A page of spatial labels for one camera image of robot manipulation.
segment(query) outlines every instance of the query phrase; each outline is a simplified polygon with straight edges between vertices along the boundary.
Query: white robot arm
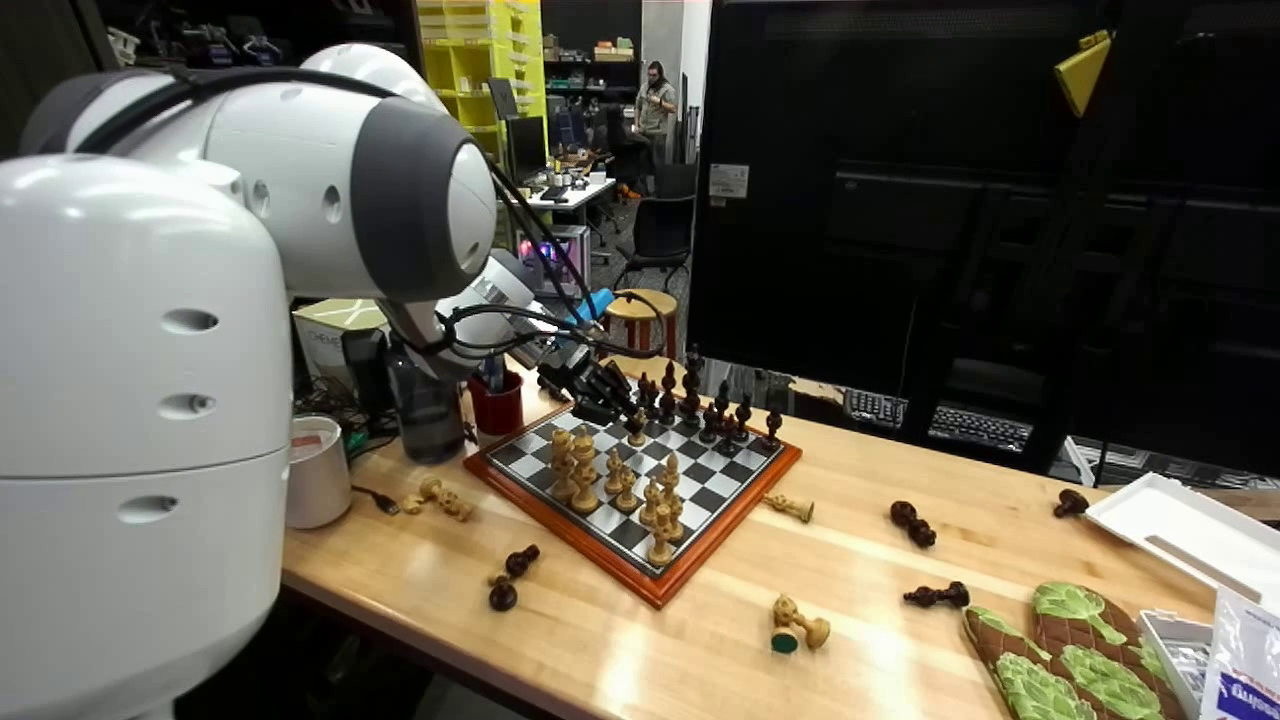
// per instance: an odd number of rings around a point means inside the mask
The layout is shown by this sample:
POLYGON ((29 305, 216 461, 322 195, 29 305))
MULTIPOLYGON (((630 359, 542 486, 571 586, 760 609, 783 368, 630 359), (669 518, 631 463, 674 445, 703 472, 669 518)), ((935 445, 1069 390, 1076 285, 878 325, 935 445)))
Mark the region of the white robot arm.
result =
POLYGON ((0 165, 0 717, 133 717, 279 588, 288 296, 374 296, 441 390, 532 334, 483 155, 393 53, 71 79, 0 165))

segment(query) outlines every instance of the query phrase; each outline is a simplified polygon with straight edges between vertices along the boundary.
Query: wooden chessboard border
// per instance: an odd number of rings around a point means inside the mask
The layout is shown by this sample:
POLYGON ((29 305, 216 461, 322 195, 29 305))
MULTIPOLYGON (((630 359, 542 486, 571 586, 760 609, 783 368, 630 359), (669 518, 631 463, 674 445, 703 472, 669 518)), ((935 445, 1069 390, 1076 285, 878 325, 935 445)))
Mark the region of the wooden chessboard border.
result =
POLYGON ((635 569, 630 555, 619 555, 618 548, 609 548, 609 539, 601 539, 593 529, 577 525, 571 518, 563 518, 557 505, 549 505, 546 495, 529 491, 520 479, 514 479, 505 467, 498 467, 489 461, 489 451, 499 451, 499 440, 483 451, 474 451, 465 461, 465 467, 474 478, 479 478, 491 491, 499 491, 505 501, 514 501, 516 507, 523 507, 532 522, 542 522, 553 537, 559 537, 567 548, 585 554, 593 564, 601 564, 614 582, 619 582, 624 588, 631 588, 635 596, 644 596, 654 609, 664 609, 690 582, 692 573, 732 537, 732 529, 760 505, 760 495, 799 461, 798 445, 778 440, 778 458, 771 463, 760 467, 760 478, 751 486, 745 486, 732 505, 723 511, 718 511, 718 522, 662 573, 647 575, 644 569, 635 569))

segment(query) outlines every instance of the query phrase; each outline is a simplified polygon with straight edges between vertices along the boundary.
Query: cup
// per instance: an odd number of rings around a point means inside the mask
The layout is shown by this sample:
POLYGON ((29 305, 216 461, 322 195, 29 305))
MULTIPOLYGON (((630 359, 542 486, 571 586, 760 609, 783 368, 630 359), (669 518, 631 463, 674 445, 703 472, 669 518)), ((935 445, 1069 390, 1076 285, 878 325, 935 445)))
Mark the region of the cup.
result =
POLYGON ((468 380, 479 438, 516 438, 523 428, 520 390, 520 373, 505 373, 499 390, 483 384, 479 375, 468 380))
POLYGON ((292 416, 288 529, 324 529, 352 507, 345 428, 333 416, 292 416))

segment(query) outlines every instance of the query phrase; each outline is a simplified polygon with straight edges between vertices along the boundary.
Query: chessboard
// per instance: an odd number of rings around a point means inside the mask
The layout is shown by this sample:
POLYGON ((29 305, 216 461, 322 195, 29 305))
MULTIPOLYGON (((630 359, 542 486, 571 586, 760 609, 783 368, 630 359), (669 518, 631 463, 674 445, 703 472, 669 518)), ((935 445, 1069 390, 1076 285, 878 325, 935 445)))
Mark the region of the chessboard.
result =
POLYGON ((563 545, 595 560, 647 604, 664 609, 690 575, 723 545, 723 537, 751 511, 751 505, 799 461, 799 450, 745 433, 741 445, 703 438, 690 424, 662 424, 630 433, 624 424, 593 424, 557 412, 520 438, 468 458, 468 472, 489 479, 499 495, 535 518, 563 545), (585 438, 601 478, 601 505, 577 511, 557 491, 553 438, 585 438), (614 451, 631 467, 641 507, 619 511, 604 495, 614 451), (680 532, 674 560, 654 564, 654 529, 644 525, 644 489, 677 463, 674 491, 680 495, 680 532))

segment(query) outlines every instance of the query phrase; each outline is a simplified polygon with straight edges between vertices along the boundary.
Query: white mug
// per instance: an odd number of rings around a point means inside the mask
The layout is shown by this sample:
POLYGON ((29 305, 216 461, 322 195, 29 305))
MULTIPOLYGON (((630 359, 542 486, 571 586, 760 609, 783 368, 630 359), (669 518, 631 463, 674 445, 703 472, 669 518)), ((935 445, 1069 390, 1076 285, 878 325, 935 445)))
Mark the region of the white mug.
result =
POLYGON ((333 416, 292 416, 288 529, 324 529, 352 507, 345 428, 333 416))

